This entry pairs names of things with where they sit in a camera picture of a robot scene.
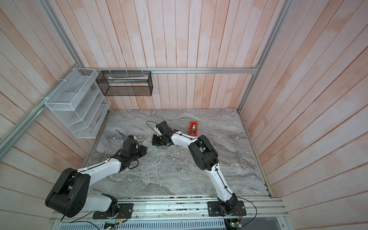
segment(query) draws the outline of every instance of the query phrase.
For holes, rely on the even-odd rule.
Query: aluminum rail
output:
[[[96,68],[101,70],[150,71],[151,74],[255,74],[256,67],[244,68]]]
[[[280,198],[270,198],[269,196],[240,196],[251,201],[257,207],[257,217],[284,217],[288,216],[285,206]],[[208,201],[218,201],[211,196],[192,197],[167,197],[167,198],[126,198],[119,199],[118,203],[133,203],[132,218],[135,220],[177,220],[177,219],[224,219],[228,217],[211,217],[208,215]],[[247,212],[245,218],[253,218],[255,215],[254,206],[244,201],[244,209]],[[63,222],[70,222],[81,218],[88,212],[78,213],[72,218],[64,218]],[[62,214],[54,212],[50,222],[60,222]],[[88,215],[81,220],[92,220],[92,215]]]
[[[68,70],[61,79],[65,79],[73,69]],[[4,135],[4,138],[0,141],[0,160],[11,150],[17,141],[23,136],[27,129],[37,120],[37,118],[46,109],[45,102],[49,96],[57,89],[57,87],[63,81],[58,81],[53,88],[49,91],[31,108],[24,117],[13,128]]]
[[[248,96],[250,94],[250,91],[252,90],[252,88],[254,86],[254,83],[255,83],[256,79],[258,78],[258,75],[259,75],[259,73],[261,72],[261,70],[264,66],[264,63],[267,60],[267,57],[270,54],[270,51],[271,51],[272,47],[274,46],[278,35],[280,34],[282,26],[285,24],[285,19],[287,18],[287,15],[288,15],[293,3],[294,3],[294,0],[286,0],[284,2],[282,10],[281,10],[281,12],[280,12],[280,14],[277,18],[276,24],[275,24],[275,26],[272,30],[271,36],[267,41],[266,48],[263,51],[263,53],[261,55],[261,58],[260,58],[260,61],[257,65],[257,72],[254,73],[254,75],[252,76],[252,78],[249,82],[249,85],[248,85],[248,87],[247,87],[247,89],[246,89],[246,91],[245,91],[245,93],[244,93],[244,95],[241,99],[240,105],[238,107],[238,111],[241,111],[243,109],[243,107],[245,105],[245,102],[248,99]]]

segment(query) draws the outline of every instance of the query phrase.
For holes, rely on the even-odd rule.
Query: pink wooden plank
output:
[[[302,24],[306,14],[312,7],[314,1],[297,1],[293,4],[288,20],[271,50],[269,57],[264,63],[263,71],[259,74],[258,80],[252,90],[243,110],[243,117],[246,125],[249,127],[261,110],[263,103],[258,103],[260,96],[265,90],[272,74],[276,70],[279,62],[284,56],[287,48],[289,47],[294,35],[297,33],[300,25]]]
[[[69,64],[64,59],[64,56],[57,48],[55,42],[47,32],[46,28],[43,26],[41,20],[38,18],[35,11],[32,9],[31,1],[22,1],[22,0],[14,0],[13,1],[24,18],[27,20],[27,23],[33,29],[33,31],[37,34],[37,37],[41,40],[46,50],[50,53],[52,58],[55,60],[56,64],[59,66],[62,72],[66,72],[66,70],[70,67]]]
[[[342,53],[342,55],[334,62],[334,64],[327,70],[324,75],[318,80],[318,82],[308,91],[308,93],[298,102],[298,104],[292,109],[292,111],[286,116],[286,118],[280,123],[276,123],[278,126],[274,125],[273,120],[270,121],[269,125],[265,128],[264,132],[262,132],[259,135],[259,139],[256,139],[255,142],[257,142],[256,146],[259,146],[258,149],[260,151],[264,151],[273,141],[276,140],[278,136],[281,135],[281,133],[289,127],[289,125],[297,119],[297,117],[302,114],[302,112],[331,84],[336,77],[338,77],[341,72],[344,71],[342,76],[345,76],[346,74],[349,74],[348,71],[351,70],[351,66],[357,66],[356,63],[359,63],[362,60],[362,57],[366,56],[367,51],[363,51],[362,54],[360,52],[362,51],[362,48],[367,46],[367,34],[366,30],[362,31],[358,37],[349,45],[349,47]],[[344,70],[357,56],[359,57],[348,67],[346,70]],[[362,66],[356,67],[356,71],[361,71]],[[363,71],[363,73],[356,73],[354,77],[360,77],[360,79],[364,76],[366,72]],[[355,78],[351,79],[351,83],[356,82]],[[351,84],[345,83],[344,86],[351,86]]]
[[[69,5],[95,57],[98,67],[109,67],[95,31],[81,0],[69,0]]]
[[[368,104],[368,92],[364,89],[367,87],[366,77],[271,158],[270,155],[261,154],[259,158],[265,173],[269,174],[365,107]]]
[[[159,80],[158,80],[157,74],[151,74],[151,77],[152,77],[152,85],[153,85],[153,90],[152,90],[153,105],[155,109],[160,109],[161,99],[160,99]]]
[[[98,66],[95,57],[67,1],[50,0],[50,3],[74,45],[84,66]]]
[[[120,67],[120,68],[126,67],[124,56],[121,51],[119,41],[117,39],[114,24],[111,19],[109,8],[107,7],[107,3],[105,0],[96,0],[96,3],[97,3],[98,10],[100,12],[100,16],[102,18],[103,25],[106,29],[106,33],[109,38],[111,47],[113,49],[114,56],[117,61],[117,67]]]
[[[0,52],[7,58],[7,62],[10,61],[11,64],[14,65],[14,67],[17,68],[17,70],[24,76],[26,81],[29,81],[38,92],[45,94],[50,89],[48,82],[42,78],[26,57],[23,56],[23,54],[1,30],[0,39]],[[54,84],[56,83],[56,80],[53,79],[52,82],[50,83]]]
[[[105,55],[108,66],[117,67],[118,63],[96,2],[88,0],[82,0],[82,2],[98,42],[101,46],[102,52]]]
[[[214,108],[221,108],[231,74],[222,74]]]
[[[194,106],[195,74],[187,74],[187,109]]]
[[[63,72],[60,70],[55,60],[45,48],[44,44],[42,44],[41,40],[37,37],[37,34],[29,26],[17,6],[12,1],[1,1],[0,9],[17,29],[17,31],[22,35],[22,37],[27,41],[37,56],[42,60],[54,78],[58,78],[59,76],[63,75]]]
[[[42,8],[38,4],[38,2],[33,0],[33,1],[30,1],[30,4],[31,4],[32,9],[35,11],[37,17],[41,21],[42,25],[45,27],[48,34],[52,37],[53,42],[55,43],[57,48],[62,53],[62,55],[63,55],[64,59],[66,60],[66,62],[68,63],[68,65],[73,66],[74,65],[74,60],[73,60],[72,56],[70,55],[70,53],[68,52],[68,50],[64,46],[62,40],[60,39],[59,35],[56,33],[55,29],[53,28],[53,26],[49,22],[46,14],[42,11]]]
[[[254,0],[244,29],[243,38],[236,54],[234,67],[243,67],[267,0]]]
[[[170,109],[178,108],[178,83],[176,74],[167,74]]]
[[[356,20],[357,20],[357,17],[355,17],[355,15],[359,15],[359,14],[354,14],[354,17],[351,17],[351,19],[352,19],[351,22],[353,22],[353,23],[356,23]],[[318,75],[318,70],[319,70],[319,68],[320,68],[321,65],[323,66],[324,63],[326,63],[329,66],[331,64],[331,60],[334,61],[334,60],[336,60],[338,58],[338,56],[343,51],[343,49],[339,49],[339,48],[341,48],[341,47],[346,48],[350,44],[350,42],[355,38],[355,36],[360,32],[360,30],[359,30],[359,24],[357,24],[357,26],[356,27],[354,26],[353,28],[351,28],[351,26],[349,24],[346,24],[346,26],[336,36],[336,39],[328,47],[328,49],[326,50],[326,52],[321,56],[321,58],[319,59],[319,61],[315,65],[316,67],[313,67],[313,69],[310,71],[310,74],[315,74],[315,75],[319,76]],[[363,44],[364,44],[364,42],[366,41],[366,37],[367,37],[367,30],[368,30],[368,28],[364,29],[364,33],[361,33],[359,35],[359,37],[357,38],[357,40],[354,42],[355,45],[361,44],[361,42],[363,42]],[[353,44],[351,47],[356,47],[356,48],[348,49],[346,51],[346,53],[350,53],[350,54],[353,54],[353,55],[357,56],[359,54],[359,51],[357,51],[355,49],[358,49],[358,50],[360,49],[362,51],[362,47],[360,45],[354,46],[354,44]],[[298,82],[290,82],[289,85],[295,87],[295,85],[297,83]]]
[[[274,183],[271,186],[272,191],[285,196],[358,167],[368,162],[368,155],[365,151],[367,147],[368,135],[366,133],[331,153],[323,151],[323,154],[319,154],[319,157],[326,154],[325,157],[319,160],[315,160],[316,157],[309,158],[315,160],[315,162]]]
[[[260,48],[262,39],[263,39],[263,37],[266,33],[266,30],[269,26],[270,21],[271,21],[272,14],[276,9],[277,2],[278,2],[278,0],[268,0],[267,1],[266,6],[263,10],[263,14],[262,14],[262,16],[259,20],[257,31],[254,35],[251,47],[248,51],[248,55],[247,55],[247,58],[245,60],[244,67],[251,67],[252,66],[252,64],[254,62],[254,59],[255,59],[255,56],[256,56],[259,48]]]
[[[340,4],[338,1],[329,2],[324,12],[321,14],[313,29],[309,33],[308,37],[305,39],[303,45],[300,47],[294,59],[291,61],[290,65],[286,69],[284,75],[291,76],[291,74],[296,70],[297,66],[302,62],[302,59],[305,57],[312,44],[317,40],[318,36],[321,34],[329,20],[332,18],[339,5]],[[259,138],[255,139],[255,142],[257,142],[257,144],[255,144],[257,148],[260,146],[260,142],[263,142],[265,140],[265,136],[269,135],[265,133],[266,130],[267,129],[263,130]]]
[[[291,211],[289,216],[295,229],[359,223],[367,220],[367,205],[368,192],[365,192]]]
[[[230,1],[216,67],[224,67],[227,51],[229,50],[231,35],[234,29],[235,19],[237,17],[239,9],[239,4],[240,0]]]
[[[49,84],[55,82],[53,75],[2,11],[0,11],[0,28]]]
[[[187,108],[187,75],[177,74],[178,83],[178,109]]]
[[[208,109],[214,79],[215,74],[206,74],[202,97],[202,107],[201,107],[202,109]]]
[[[201,27],[199,30],[197,67],[207,67],[216,0],[203,0]]]
[[[187,67],[188,65],[189,4],[190,1],[187,0],[175,1],[177,67]]]
[[[200,109],[202,107],[203,88],[205,84],[206,74],[196,74],[194,88],[193,108]]]
[[[202,0],[190,0],[189,30],[188,30],[188,67],[197,67],[199,29],[201,25]]]
[[[207,67],[216,67],[230,0],[217,1]]]
[[[233,93],[233,96],[229,104],[229,108],[237,108],[237,102],[238,102],[238,99],[243,96],[243,93],[244,93],[243,87],[244,87],[244,84],[247,78],[248,78],[248,74],[240,74],[239,80],[236,83],[236,87],[234,89],[234,93]]]
[[[209,104],[208,104],[209,109],[212,109],[215,107],[217,92],[218,92],[220,81],[221,81],[221,75],[222,74],[215,74],[215,77],[213,79],[211,97],[210,97]]]
[[[107,0],[106,3],[109,8],[110,16],[114,25],[114,31],[116,32],[121,52],[124,56],[125,65],[127,67],[136,67],[119,0]]]
[[[240,74],[231,74],[229,83],[227,84],[221,108],[229,108],[231,99],[233,98],[236,84],[238,83],[239,80],[239,76]]]
[[[336,18],[332,18],[332,20],[330,21],[330,24],[328,24],[326,27],[326,30],[325,30],[326,32],[320,35],[319,39],[312,46],[312,48],[310,49],[310,52],[308,52],[308,54],[305,56],[304,60],[302,61],[300,66],[296,69],[296,71],[294,72],[292,77],[289,79],[289,81],[285,84],[284,89],[277,96],[273,104],[269,107],[269,109],[268,109],[268,106],[264,106],[262,108],[263,110],[261,110],[261,112],[257,115],[256,119],[249,126],[250,133],[253,133],[257,124],[261,125],[260,129],[263,129],[265,127],[264,121],[265,120],[269,121],[272,119],[272,117],[276,114],[276,112],[280,109],[280,107],[284,105],[285,101],[290,97],[292,92],[299,85],[299,83],[303,80],[303,78],[305,79],[303,82],[306,82],[309,80],[309,77],[311,76],[312,76],[312,79],[313,77],[315,78],[320,77],[321,74],[323,74],[324,71],[326,71],[328,67],[339,57],[339,55],[343,52],[343,50],[354,40],[354,38],[366,26],[366,22],[362,22],[362,21],[367,21],[367,20],[364,20],[364,17],[359,17],[358,12],[359,10],[357,10],[357,12],[354,14],[356,16],[353,16],[351,20],[349,20],[349,22],[344,27],[345,29],[341,30],[340,33],[339,33],[339,30],[342,29],[344,25],[344,23],[341,23],[341,22],[339,23],[339,27],[336,28],[334,32],[329,32],[329,28],[333,26],[331,25],[331,22],[336,20]],[[352,25],[352,23],[350,22],[353,22],[353,21],[354,22],[360,21],[361,23],[358,24],[357,26],[354,26],[354,28],[350,28],[349,30],[348,28],[351,27]],[[308,87],[309,87],[308,84],[303,85],[303,87],[304,87],[304,90],[308,91]],[[292,98],[292,99],[298,101],[298,99],[301,99],[301,97],[296,96],[295,98]],[[265,117],[262,123],[260,123],[263,114],[265,114]]]
[[[161,108],[169,109],[170,108],[170,95],[169,95],[169,84],[167,81],[167,74],[157,74],[159,90],[160,90],[160,100],[161,100]]]

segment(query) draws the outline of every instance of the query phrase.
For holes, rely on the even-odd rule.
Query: red tape dispenser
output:
[[[193,136],[193,137],[196,137],[197,136],[197,131],[198,131],[198,122],[191,121],[190,126],[189,126],[189,135]]]

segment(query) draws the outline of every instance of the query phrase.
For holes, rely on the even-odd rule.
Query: black wire mesh basket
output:
[[[150,71],[103,70],[96,82],[105,96],[151,96]]]

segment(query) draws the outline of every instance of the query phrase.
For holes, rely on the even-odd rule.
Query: wire mesh basket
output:
[[[95,69],[73,70],[45,105],[51,110],[75,110],[96,78]]]
[[[103,70],[96,80],[105,96],[151,96],[150,71]]]
[[[95,138],[111,105],[91,89],[96,77],[96,70],[75,69],[45,102],[77,138]]]

